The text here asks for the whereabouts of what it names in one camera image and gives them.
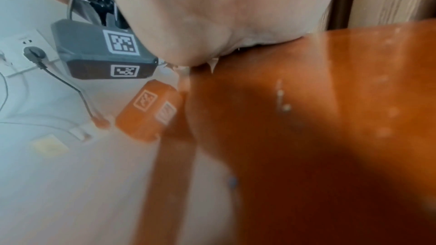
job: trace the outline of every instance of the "orange box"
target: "orange box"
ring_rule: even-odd
[[[171,122],[182,97],[171,85],[147,82],[116,118],[116,126],[143,142],[153,142]]]

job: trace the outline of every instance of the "skin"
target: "skin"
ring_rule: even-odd
[[[240,47],[297,39],[330,0],[116,0],[155,55],[194,66]]]

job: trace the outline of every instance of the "wooden table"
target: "wooden table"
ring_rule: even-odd
[[[237,244],[436,244],[435,53],[436,21],[423,21],[192,69],[135,243],[176,242],[200,147],[238,179]]]

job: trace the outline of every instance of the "gray gripper housing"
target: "gray gripper housing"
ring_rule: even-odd
[[[73,78],[148,78],[158,58],[130,30],[59,20],[51,26],[56,50]]]

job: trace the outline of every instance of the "orange wooden surface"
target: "orange wooden surface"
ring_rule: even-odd
[[[177,114],[187,125],[169,126],[160,154],[185,153],[174,146],[185,141],[231,169],[241,198],[238,244],[436,244],[429,212],[435,50],[436,21],[425,21],[234,53],[213,74],[208,66],[192,69],[185,112]],[[156,166],[154,174],[189,173],[186,162],[181,167]],[[144,209],[180,186],[168,181],[160,187],[166,195],[150,193]],[[183,207],[186,194],[175,194]],[[136,244],[174,244],[147,239],[161,228],[146,213]]]

